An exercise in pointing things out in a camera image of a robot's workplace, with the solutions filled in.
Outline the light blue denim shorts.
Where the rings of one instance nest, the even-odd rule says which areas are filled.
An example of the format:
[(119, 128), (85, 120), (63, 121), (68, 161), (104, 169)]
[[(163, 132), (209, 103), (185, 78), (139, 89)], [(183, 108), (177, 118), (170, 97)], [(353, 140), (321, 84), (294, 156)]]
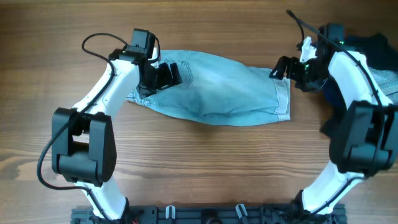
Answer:
[(176, 64), (179, 85), (127, 100), (179, 119), (220, 126), (256, 126), (290, 120), (290, 82), (270, 78), (269, 68), (191, 50), (162, 50), (161, 61)]

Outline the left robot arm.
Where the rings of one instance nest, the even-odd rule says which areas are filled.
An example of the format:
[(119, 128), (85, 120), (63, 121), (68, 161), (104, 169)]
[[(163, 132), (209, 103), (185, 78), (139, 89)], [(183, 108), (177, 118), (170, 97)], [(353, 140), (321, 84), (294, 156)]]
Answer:
[(52, 138), (39, 157), (37, 177), (50, 189), (84, 191), (94, 223), (137, 222), (113, 178), (112, 118), (131, 91), (144, 99), (182, 82), (176, 64), (159, 63), (159, 58), (159, 39), (134, 29), (131, 43), (103, 58), (106, 70), (84, 99), (52, 116)]

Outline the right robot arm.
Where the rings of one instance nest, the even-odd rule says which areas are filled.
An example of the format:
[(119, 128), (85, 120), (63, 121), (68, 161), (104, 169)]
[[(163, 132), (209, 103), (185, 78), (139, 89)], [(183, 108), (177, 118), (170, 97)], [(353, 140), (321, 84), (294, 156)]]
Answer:
[(303, 38), (301, 56), (281, 57), (269, 75), (294, 80), (304, 92), (329, 84), (343, 107), (323, 127), (330, 138), (328, 164), (287, 208), (278, 210), (291, 222), (325, 220), (355, 185), (390, 169), (397, 157), (397, 106), (371, 76), (365, 55), (345, 44), (342, 25), (327, 24), (315, 32), (316, 45)]

